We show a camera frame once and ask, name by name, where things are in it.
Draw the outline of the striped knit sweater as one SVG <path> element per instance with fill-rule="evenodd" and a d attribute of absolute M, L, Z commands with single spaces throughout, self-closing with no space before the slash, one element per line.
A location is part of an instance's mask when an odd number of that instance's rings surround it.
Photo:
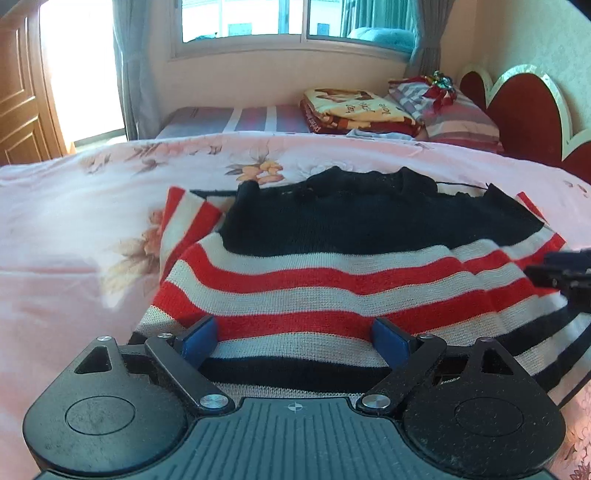
<path fill-rule="evenodd" d="M 589 381 L 589 315 L 525 274 L 567 244 L 524 194 L 331 168 L 173 187 L 158 232 L 160 286 L 131 340 L 213 317 L 201 371 L 232 398 L 358 398 L 389 373 L 378 318 L 454 346 L 493 338 L 560 404 Z"/>

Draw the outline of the pink floral quilt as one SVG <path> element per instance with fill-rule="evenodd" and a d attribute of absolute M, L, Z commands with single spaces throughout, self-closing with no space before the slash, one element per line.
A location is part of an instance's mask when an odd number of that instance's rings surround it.
<path fill-rule="evenodd" d="M 1 170 L 1 475 L 38 471 L 21 423 L 87 344 L 133 343 L 160 286 L 159 226 L 173 187 L 297 184 L 331 168 L 413 170 L 442 184 L 526 195 L 566 241 L 590 246 L 590 186 L 558 168 L 420 141 L 233 133 L 134 141 Z M 556 472 L 590 475 L 590 408 L 557 403 L 568 443 Z"/>

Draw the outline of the red heart headboard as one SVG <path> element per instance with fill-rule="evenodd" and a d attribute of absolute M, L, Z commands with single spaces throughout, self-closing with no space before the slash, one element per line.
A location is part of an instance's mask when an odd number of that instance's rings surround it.
<path fill-rule="evenodd" d="M 459 89 L 497 125 L 507 156 L 590 181 L 590 130 L 573 130 L 566 97 L 543 69 L 521 64 L 493 78 L 470 64 L 459 75 Z"/>

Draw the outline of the striped pillow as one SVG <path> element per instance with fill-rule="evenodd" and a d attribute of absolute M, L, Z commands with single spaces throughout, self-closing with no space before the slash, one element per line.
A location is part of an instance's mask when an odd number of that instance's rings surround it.
<path fill-rule="evenodd" d="M 389 96 L 421 124 L 427 140 L 466 148 L 501 153 L 500 130 L 494 121 L 461 91 L 457 100 L 439 112 L 423 94 L 428 86 L 410 83 L 390 86 Z"/>

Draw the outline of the red cloth with trinket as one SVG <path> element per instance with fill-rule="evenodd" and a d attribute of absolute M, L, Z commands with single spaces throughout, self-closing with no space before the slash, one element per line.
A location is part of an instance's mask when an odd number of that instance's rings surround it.
<path fill-rule="evenodd" d="M 390 86 L 410 83 L 423 83 L 428 86 L 423 97 L 433 101 L 433 110 L 435 112 L 439 112 L 443 107 L 452 105 L 458 97 L 452 78 L 439 70 L 436 70 L 432 75 L 418 75 L 405 79 L 389 80 Z"/>

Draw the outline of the light blue garment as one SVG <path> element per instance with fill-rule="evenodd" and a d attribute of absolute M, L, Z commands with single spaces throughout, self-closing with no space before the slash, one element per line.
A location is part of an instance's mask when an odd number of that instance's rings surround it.
<path fill-rule="evenodd" d="M 384 141 L 414 141 L 415 138 L 411 135 L 389 132 L 389 133 L 376 133 L 370 131 L 363 131 L 360 129 L 353 129 L 346 134 L 346 137 L 361 138 L 369 140 L 384 140 Z"/>

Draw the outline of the striped bed sheet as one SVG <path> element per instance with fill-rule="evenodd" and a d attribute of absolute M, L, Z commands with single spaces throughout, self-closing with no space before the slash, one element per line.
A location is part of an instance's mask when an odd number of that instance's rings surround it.
<path fill-rule="evenodd" d="M 301 108 L 278 105 L 250 108 L 184 107 L 173 112 L 156 139 L 228 132 L 308 133 Z"/>

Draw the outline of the grey right curtain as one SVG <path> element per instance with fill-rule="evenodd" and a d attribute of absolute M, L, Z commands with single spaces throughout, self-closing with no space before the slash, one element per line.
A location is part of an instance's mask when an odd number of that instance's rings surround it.
<path fill-rule="evenodd" d="M 407 64 L 405 76 L 431 74 L 441 65 L 441 41 L 454 0 L 415 0 L 415 47 Z"/>

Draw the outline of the grey curtain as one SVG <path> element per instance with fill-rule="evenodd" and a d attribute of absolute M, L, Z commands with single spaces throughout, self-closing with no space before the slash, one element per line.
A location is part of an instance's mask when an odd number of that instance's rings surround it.
<path fill-rule="evenodd" d="M 148 55 L 150 1 L 116 0 L 113 48 L 117 89 L 128 140 L 154 138 L 160 115 Z"/>
<path fill-rule="evenodd" d="M 431 74 L 441 65 L 441 41 L 454 0 L 415 0 L 415 47 L 407 64 L 405 76 Z"/>

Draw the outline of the folded yellow red blanket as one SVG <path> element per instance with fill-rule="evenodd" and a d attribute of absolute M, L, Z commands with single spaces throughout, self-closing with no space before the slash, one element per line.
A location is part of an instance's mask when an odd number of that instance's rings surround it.
<path fill-rule="evenodd" d="M 394 100 L 367 90 L 314 88 L 300 102 L 308 128 L 317 134 L 401 133 L 416 137 L 421 124 Z"/>

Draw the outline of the wooden door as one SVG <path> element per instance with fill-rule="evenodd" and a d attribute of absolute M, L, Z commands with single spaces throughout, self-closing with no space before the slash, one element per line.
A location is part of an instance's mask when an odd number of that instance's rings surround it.
<path fill-rule="evenodd" d="M 20 1 L 1 17 L 1 164 L 38 163 L 67 154 L 42 58 L 41 1 Z"/>

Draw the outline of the grey left curtain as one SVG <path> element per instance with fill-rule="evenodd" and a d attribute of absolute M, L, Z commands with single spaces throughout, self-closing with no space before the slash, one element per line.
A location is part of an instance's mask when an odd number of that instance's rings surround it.
<path fill-rule="evenodd" d="M 116 0 L 113 48 L 117 89 L 128 140 L 154 138 L 160 115 L 148 55 L 150 1 Z"/>

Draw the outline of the window frame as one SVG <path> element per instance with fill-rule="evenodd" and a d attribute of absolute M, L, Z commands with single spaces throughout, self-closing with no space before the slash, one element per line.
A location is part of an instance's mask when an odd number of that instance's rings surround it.
<path fill-rule="evenodd" d="M 409 1 L 174 1 L 176 57 L 315 50 L 408 57 L 415 46 Z"/>

